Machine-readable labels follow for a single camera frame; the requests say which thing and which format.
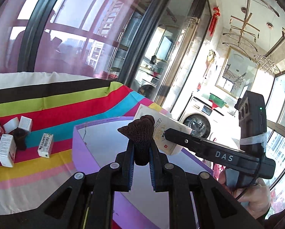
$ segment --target mirror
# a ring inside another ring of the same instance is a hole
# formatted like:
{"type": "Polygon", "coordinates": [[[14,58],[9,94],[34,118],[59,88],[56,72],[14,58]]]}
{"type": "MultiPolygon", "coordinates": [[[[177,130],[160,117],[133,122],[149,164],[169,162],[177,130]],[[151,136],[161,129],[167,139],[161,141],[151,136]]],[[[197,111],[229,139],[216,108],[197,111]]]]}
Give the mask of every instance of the mirror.
{"type": "Polygon", "coordinates": [[[245,53],[229,47],[216,86],[234,98],[242,98],[250,90],[257,73],[256,63],[245,53]]]}

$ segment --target silver screw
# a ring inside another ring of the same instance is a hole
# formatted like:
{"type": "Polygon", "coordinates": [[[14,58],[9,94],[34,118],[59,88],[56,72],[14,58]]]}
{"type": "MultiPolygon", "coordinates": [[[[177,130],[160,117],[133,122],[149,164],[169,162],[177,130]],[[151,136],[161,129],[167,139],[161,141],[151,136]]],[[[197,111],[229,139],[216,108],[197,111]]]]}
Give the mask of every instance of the silver screw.
{"type": "Polygon", "coordinates": [[[74,177],[75,179],[80,180],[84,177],[84,174],[82,172],[77,172],[74,177]]]}
{"type": "Polygon", "coordinates": [[[202,172],[200,174],[200,177],[203,178],[203,179],[208,179],[210,177],[210,175],[207,172],[202,172]]]}
{"type": "Polygon", "coordinates": [[[166,163],[165,168],[166,169],[173,169],[174,165],[172,163],[166,163]]]}
{"type": "Polygon", "coordinates": [[[109,165],[112,169],[117,169],[119,167],[119,163],[111,163],[109,165]]]}

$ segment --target table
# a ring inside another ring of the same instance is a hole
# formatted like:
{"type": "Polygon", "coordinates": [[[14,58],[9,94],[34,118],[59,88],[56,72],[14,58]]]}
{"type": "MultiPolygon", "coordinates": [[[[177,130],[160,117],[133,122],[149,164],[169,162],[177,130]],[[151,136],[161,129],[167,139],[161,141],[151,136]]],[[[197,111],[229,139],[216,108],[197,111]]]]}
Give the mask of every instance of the table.
{"type": "Polygon", "coordinates": [[[144,104],[160,106],[118,82],[101,79],[0,89],[0,124],[21,115],[33,119],[26,151],[17,151],[13,168],[0,164],[0,215],[38,207],[76,169],[72,162],[75,125],[117,116],[134,116],[144,104]],[[43,133],[54,135],[49,159],[39,157],[43,133]]]}

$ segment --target blue stripe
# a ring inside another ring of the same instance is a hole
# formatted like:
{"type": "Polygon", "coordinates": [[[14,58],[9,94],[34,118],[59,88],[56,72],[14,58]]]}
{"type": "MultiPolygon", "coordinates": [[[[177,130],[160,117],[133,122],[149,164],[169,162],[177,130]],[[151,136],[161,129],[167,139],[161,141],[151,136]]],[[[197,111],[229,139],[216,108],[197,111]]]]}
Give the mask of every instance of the blue stripe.
{"type": "Polygon", "coordinates": [[[71,121],[68,123],[60,124],[57,126],[41,129],[38,131],[33,131],[26,138],[27,148],[38,146],[43,136],[43,133],[53,134],[53,138],[55,142],[66,140],[66,139],[71,139],[73,137],[74,126],[80,125],[82,123],[89,122],[89,121],[123,116],[126,112],[131,110],[143,98],[144,97],[142,95],[136,93],[135,91],[132,91],[122,101],[120,101],[118,104],[116,104],[111,109],[105,111],[104,113],[82,118],[76,121],[71,121]]]}

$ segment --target brown knitted sock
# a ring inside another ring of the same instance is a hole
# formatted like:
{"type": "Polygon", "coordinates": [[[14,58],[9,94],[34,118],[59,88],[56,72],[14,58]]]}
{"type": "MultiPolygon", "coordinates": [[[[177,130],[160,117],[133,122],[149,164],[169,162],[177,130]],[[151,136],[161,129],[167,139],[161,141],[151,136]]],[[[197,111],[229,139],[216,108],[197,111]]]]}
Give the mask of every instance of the brown knitted sock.
{"type": "Polygon", "coordinates": [[[127,126],[118,128],[118,132],[125,135],[134,143],[134,160],[137,165],[149,163],[149,148],[154,133],[154,118],[151,115],[141,116],[127,126]]]}

